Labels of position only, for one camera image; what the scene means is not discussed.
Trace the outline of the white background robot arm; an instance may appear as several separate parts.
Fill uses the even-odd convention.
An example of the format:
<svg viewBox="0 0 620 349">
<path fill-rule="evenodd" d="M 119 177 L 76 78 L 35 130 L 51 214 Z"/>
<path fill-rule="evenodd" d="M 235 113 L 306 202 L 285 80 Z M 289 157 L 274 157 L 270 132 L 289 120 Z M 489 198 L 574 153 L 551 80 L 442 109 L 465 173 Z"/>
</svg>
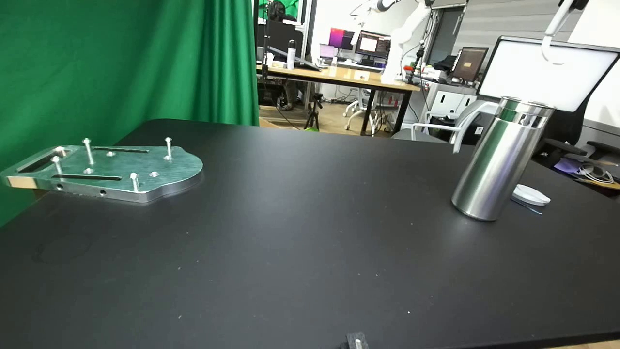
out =
<svg viewBox="0 0 620 349">
<path fill-rule="evenodd" d="M 411 10 L 405 16 L 405 22 L 390 33 L 392 49 L 388 55 L 388 64 L 382 74 L 384 84 L 394 84 L 403 70 L 405 45 L 415 37 L 415 31 L 425 25 L 430 18 L 434 0 L 361 0 L 349 16 L 357 24 L 355 37 L 361 37 L 361 31 L 374 14 L 388 14 L 399 2 L 409 2 Z"/>
</svg>

